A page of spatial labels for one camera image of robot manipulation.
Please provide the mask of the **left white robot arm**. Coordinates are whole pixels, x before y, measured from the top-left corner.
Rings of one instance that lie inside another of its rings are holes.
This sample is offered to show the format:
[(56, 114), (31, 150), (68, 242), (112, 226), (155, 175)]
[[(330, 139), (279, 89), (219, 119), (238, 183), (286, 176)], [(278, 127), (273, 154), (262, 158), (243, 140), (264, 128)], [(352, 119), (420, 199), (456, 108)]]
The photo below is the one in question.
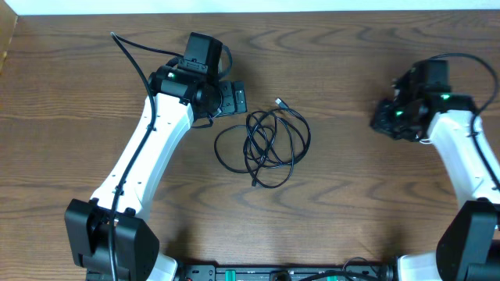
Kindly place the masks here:
[(64, 214), (75, 265), (88, 280), (176, 278), (179, 263), (163, 254), (147, 224), (155, 192), (174, 150), (199, 119), (246, 112), (244, 84), (228, 81), (221, 55), (230, 49), (209, 35), (190, 34), (184, 54), (150, 76), (141, 119), (111, 173), (87, 201)]

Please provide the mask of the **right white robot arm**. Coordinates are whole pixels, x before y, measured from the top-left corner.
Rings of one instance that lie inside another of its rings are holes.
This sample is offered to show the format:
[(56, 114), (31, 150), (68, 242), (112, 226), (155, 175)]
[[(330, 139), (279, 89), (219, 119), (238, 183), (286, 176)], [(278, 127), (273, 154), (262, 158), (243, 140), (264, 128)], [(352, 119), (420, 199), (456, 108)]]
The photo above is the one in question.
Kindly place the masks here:
[(451, 54), (418, 61), (392, 87), (370, 122), (393, 140), (433, 145), (452, 183), (459, 211), (425, 254), (407, 254), (383, 266), (381, 280), (497, 280), (499, 278), (499, 163), (469, 95), (448, 82)]

